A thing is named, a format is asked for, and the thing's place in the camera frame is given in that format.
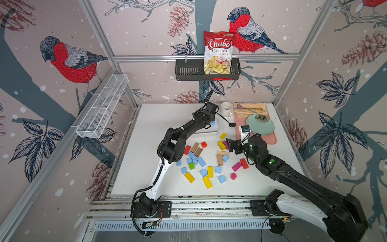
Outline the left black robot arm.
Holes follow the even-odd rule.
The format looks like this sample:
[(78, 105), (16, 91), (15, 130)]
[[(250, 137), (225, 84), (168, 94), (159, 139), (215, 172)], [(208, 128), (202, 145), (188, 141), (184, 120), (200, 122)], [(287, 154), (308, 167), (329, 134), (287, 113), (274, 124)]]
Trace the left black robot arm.
[(184, 155), (187, 139), (196, 131), (209, 128), (219, 106), (206, 102), (200, 109), (192, 113), (192, 118), (179, 128), (169, 128), (157, 147), (160, 158), (158, 168), (152, 178), (151, 184), (135, 192), (134, 201), (139, 200), (141, 211), (147, 216), (153, 216), (158, 211), (158, 202), (161, 197), (161, 186), (169, 168), (181, 160)]

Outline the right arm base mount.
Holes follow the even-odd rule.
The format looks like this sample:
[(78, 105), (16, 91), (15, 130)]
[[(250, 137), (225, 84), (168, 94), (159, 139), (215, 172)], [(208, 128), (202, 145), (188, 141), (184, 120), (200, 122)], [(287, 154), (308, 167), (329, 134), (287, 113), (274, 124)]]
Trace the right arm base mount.
[(250, 210), (253, 217), (269, 216), (271, 213), (267, 210), (265, 200), (250, 200)]

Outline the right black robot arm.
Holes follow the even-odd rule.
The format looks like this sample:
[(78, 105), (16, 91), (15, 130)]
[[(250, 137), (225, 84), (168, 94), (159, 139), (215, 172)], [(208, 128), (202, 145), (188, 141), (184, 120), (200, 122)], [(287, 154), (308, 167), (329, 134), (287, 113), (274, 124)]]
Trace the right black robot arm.
[(255, 134), (243, 140), (226, 139), (230, 152), (244, 154), (263, 175), (299, 193), (308, 201), (274, 190), (266, 198), (271, 214), (295, 215), (325, 231), (335, 242), (359, 242), (368, 229), (360, 201), (353, 195), (331, 191), (269, 153), (267, 143)]

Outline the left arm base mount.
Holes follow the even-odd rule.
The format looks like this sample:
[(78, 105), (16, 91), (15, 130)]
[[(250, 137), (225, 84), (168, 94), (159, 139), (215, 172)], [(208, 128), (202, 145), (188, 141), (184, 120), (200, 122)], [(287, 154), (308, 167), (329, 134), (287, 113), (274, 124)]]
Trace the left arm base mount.
[(133, 204), (131, 217), (134, 218), (169, 218), (171, 216), (172, 202), (161, 201), (152, 204), (150, 207), (136, 201)]

